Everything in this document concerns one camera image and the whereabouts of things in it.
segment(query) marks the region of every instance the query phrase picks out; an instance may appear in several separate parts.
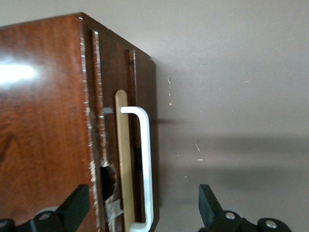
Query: gray wall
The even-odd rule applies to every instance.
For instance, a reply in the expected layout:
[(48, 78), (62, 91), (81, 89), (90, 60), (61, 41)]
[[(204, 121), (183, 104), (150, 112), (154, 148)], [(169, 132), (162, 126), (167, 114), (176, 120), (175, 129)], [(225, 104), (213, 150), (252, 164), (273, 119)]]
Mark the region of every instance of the gray wall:
[(309, 1), (0, 0), (0, 24), (79, 11), (157, 63), (156, 231), (202, 226), (199, 183), (253, 223), (308, 229)]

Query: wooden strip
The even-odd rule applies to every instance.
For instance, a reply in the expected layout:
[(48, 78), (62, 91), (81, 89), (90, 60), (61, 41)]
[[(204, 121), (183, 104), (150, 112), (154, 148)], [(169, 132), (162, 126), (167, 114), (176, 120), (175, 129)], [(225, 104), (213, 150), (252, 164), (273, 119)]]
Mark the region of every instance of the wooden strip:
[(129, 120), (127, 114), (122, 114), (120, 112), (121, 107), (127, 106), (127, 95), (124, 90), (119, 90), (116, 92), (115, 104), (125, 232), (129, 232), (132, 223), (135, 221), (135, 214), (132, 183), (131, 149), (129, 137)]

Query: wooden cabinet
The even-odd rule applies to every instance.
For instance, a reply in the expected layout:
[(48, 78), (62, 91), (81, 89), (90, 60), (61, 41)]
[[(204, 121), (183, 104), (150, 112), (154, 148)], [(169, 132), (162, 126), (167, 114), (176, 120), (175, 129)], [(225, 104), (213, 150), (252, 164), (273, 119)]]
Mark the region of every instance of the wooden cabinet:
[[(90, 187), (79, 231), (123, 231), (114, 96), (150, 118), (158, 209), (155, 64), (79, 13), (0, 29), (0, 218), (16, 224)], [(129, 116), (135, 220), (144, 221), (138, 121)]]

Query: door handle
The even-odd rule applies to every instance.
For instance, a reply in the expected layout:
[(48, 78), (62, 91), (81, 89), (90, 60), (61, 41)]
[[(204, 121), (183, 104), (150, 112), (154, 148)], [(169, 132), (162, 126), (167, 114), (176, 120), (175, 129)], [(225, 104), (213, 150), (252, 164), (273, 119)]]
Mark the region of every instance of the door handle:
[(153, 183), (151, 168), (151, 152), (150, 152), (150, 127), (147, 112), (137, 106), (121, 107), (120, 112), (123, 114), (135, 114), (140, 121), (140, 143), (141, 143), (141, 159), (142, 173), (144, 184), (144, 205), (146, 222), (133, 222), (130, 232), (148, 232), (154, 221), (154, 200), (153, 200)]

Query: white handle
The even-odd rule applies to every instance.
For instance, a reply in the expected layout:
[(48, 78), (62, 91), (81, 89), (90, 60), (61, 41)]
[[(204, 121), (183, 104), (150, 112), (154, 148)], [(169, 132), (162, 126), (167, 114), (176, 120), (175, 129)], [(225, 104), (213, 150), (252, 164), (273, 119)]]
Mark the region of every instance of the white handle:
[(148, 232), (154, 221), (153, 180), (151, 170), (150, 130), (147, 112), (137, 106), (121, 107), (121, 113), (135, 114), (140, 120), (141, 159), (144, 182), (144, 200), (146, 222), (134, 222), (130, 232)]

